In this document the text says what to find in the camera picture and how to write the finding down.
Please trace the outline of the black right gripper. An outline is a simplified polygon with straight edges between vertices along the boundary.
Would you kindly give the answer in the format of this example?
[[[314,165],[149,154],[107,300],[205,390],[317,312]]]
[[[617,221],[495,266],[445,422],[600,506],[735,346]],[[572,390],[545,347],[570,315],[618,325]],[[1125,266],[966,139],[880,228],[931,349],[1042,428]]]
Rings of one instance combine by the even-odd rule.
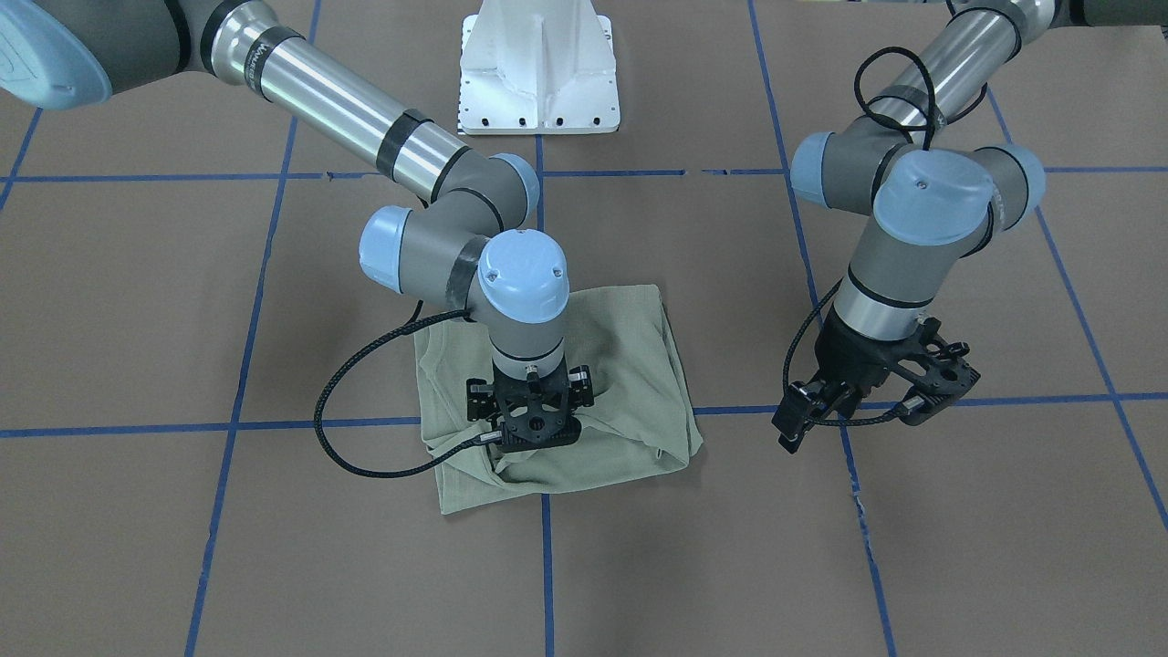
[[[466,382],[466,417],[471,422],[517,422],[535,412],[563,415],[595,404],[593,379],[585,365],[568,369],[566,364],[559,364],[545,375],[521,373],[517,378],[494,365],[492,376]]]

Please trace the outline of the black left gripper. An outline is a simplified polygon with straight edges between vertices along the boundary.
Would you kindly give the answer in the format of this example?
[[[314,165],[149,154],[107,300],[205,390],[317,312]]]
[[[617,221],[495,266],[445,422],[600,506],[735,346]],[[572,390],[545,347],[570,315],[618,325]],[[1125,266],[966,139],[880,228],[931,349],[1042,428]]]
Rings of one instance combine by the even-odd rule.
[[[858,401],[871,395],[892,373],[909,380],[908,369],[896,359],[906,345],[905,339],[872,339],[830,312],[815,340],[815,375],[812,381],[786,383],[771,420],[779,433],[777,443],[795,454],[809,428],[829,419],[842,399]]]

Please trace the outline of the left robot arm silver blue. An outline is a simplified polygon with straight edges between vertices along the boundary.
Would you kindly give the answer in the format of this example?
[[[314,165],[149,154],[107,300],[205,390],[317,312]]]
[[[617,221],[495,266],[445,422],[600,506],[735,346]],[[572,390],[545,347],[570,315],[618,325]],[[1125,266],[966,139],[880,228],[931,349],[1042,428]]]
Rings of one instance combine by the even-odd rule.
[[[791,162],[797,196],[868,222],[846,274],[816,304],[826,319],[814,376],[783,379],[772,423],[784,449],[797,452],[815,426],[918,426],[972,390],[980,375],[968,346],[943,340],[929,307],[955,262],[1035,210],[1047,171],[1026,147],[961,152],[936,138],[1049,29],[1152,25],[1164,25],[1163,1],[964,1],[922,54],[897,48],[910,64],[880,94],[867,99],[855,79],[857,120],[801,141]]]

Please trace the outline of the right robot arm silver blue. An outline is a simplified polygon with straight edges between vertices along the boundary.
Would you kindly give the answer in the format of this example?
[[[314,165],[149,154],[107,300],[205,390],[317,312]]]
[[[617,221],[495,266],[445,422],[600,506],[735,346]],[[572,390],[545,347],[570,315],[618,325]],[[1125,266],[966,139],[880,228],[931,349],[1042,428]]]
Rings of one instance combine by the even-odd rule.
[[[4,436],[304,422],[412,300],[359,267],[397,184],[246,88],[4,94]]]

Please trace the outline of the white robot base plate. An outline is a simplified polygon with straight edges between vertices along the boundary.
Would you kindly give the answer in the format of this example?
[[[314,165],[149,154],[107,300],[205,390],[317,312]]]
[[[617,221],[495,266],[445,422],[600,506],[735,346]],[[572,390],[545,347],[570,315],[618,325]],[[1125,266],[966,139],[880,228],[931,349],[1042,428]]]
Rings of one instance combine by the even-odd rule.
[[[484,1],[463,18],[466,136],[585,136],[621,125],[613,29],[591,1]]]

